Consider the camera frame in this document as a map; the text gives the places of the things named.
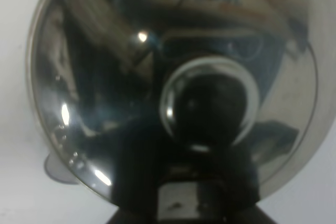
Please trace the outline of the stainless steel teapot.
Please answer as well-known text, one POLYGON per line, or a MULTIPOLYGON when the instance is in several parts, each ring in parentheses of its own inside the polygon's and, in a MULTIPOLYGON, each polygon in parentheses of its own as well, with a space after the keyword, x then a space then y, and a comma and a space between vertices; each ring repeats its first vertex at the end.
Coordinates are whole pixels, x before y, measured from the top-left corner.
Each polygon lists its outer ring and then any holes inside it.
POLYGON ((335 0, 40 0, 27 87, 111 223, 272 223, 335 120, 335 0))

